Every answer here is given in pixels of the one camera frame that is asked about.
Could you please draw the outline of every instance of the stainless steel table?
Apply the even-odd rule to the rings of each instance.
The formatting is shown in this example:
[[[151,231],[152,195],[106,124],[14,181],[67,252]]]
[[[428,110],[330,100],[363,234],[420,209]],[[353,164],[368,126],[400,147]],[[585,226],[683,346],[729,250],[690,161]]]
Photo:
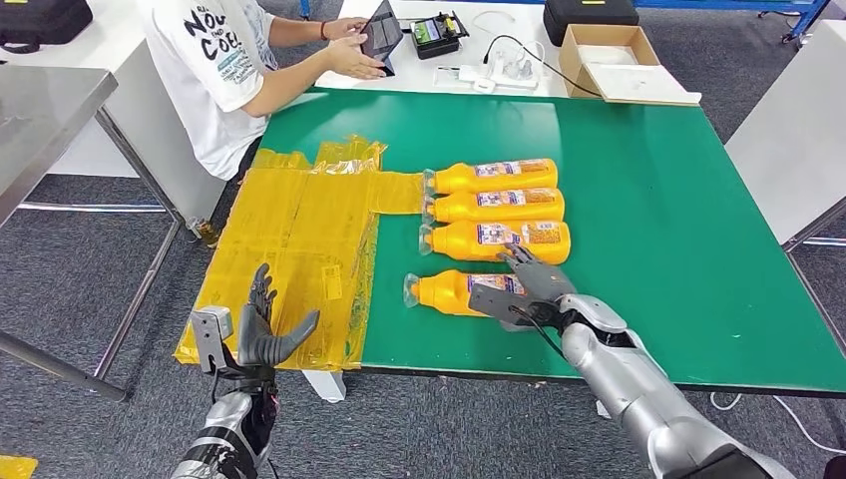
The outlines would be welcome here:
[[[21,206],[82,212],[149,212],[149,206],[45,205],[24,201],[92,118],[173,218],[156,257],[93,375],[0,330],[0,350],[70,382],[121,401],[126,391],[105,381],[165,255],[185,220],[144,166],[104,106],[118,82],[106,70],[0,66],[0,227]]]

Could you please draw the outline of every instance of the gray carpet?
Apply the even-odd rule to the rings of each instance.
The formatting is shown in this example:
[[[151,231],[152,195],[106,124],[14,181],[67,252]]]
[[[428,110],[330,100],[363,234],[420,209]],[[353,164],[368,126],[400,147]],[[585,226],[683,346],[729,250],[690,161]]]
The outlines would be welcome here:
[[[298,2],[263,2],[295,17]],[[313,1],[313,18],[339,2]],[[780,17],[641,11],[658,55],[702,105],[725,141],[792,58],[777,44]],[[313,48],[277,52],[289,64]],[[41,201],[148,202],[131,180],[51,177]],[[93,370],[168,226],[164,215],[18,212],[0,230],[3,329]],[[846,222],[831,227],[846,232]],[[134,397],[114,404],[0,354],[0,453],[37,457],[36,478],[166,477],[202,426],[211,381],[171,357],[212,257],[180,236],[111,374]],[[797,254],[846,330],[846,251]],[[790,344],[784,344],[790,353]],[[319,400],[297,373],[280,373],[281,414],[271,457],[281,477],[640,478],[649,473],[582,384],[347,374],[347,400]],[[818,478],[831,457],[813,448],[769,396],[731,412],[688,393],[710,419]],[[731,398],[718,395],[727,403]],[[846,403],[787,399],[811,434],[846,447]],[[261,477],[271,477],[268,470]]]

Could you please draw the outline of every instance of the blue metal frame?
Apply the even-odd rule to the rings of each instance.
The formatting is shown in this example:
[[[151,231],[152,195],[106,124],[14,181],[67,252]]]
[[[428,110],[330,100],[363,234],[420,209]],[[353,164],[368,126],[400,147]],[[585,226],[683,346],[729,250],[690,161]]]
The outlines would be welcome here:
[[[528,3],[543,4],[544,0],[463,0],[484,1],[487,3]],[[698,10],[751,10],[754,12],[799,12],[799,21],[784,34],[782,41],[792,40],[804,34],[814,23],[819,14],[828,5],[829,0],[794,0],[794,1],[755,1],[755,0],[632,0],[638,8],[689,8]]]

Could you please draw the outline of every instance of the bottle label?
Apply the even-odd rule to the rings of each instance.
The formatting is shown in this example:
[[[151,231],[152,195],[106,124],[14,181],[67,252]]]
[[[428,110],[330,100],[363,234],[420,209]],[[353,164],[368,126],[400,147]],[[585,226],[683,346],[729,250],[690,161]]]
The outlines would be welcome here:
[[[532,188],[523,190],[526,203],[552,203],[555,201],[555,190],[551,188]]]
[[[476,204],[480,207],[501,207],[502,205],[525,205],[526,195],[522,190],[490,192],[476,195]]]
[[[499,223],[476,225],[476,236],[479,244],[505,244],[506,242],[520,244],[522,242],[520,235]]]
[[[473,284],[484,284],[500,291],[512,292],[514,294],[526,294],[523,285],[517,280],[515,274],[468,274],[467,291],[473,289]]]
[[[561,228],[555,222],[536,222],[523,225],[523,240],[532,244],[561,242]]]
[[[519,175],[520,173],[544,172],[547,164],[543,160],[521,160],[519,162],[499,162],[477,165],[474,168],[477,177],[496,177],[498,175]]]
[[[505,192],[479,193],[476,204],[480,207],[501,207],[513,205],[520,207],[526,204],[552,203],[555,193],[549,188],[534,188],[530,190],[508,190]]]

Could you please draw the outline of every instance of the person's hand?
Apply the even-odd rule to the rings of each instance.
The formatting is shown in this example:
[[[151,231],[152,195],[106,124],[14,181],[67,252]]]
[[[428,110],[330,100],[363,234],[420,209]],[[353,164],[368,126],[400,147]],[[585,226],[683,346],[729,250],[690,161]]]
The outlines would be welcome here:
[[[360,32],[367,23],[366,18],[339,18],[332,22],[326,22],[323,26],[323,35],[329,40],[338,40],[349,37]]]
[[[361,53],[359,45],[366,39],[367,35],[358,34],[330,43],[325,49],[329,70],[361,80],[384,77],[385,72],[379,68],[385,64]]]

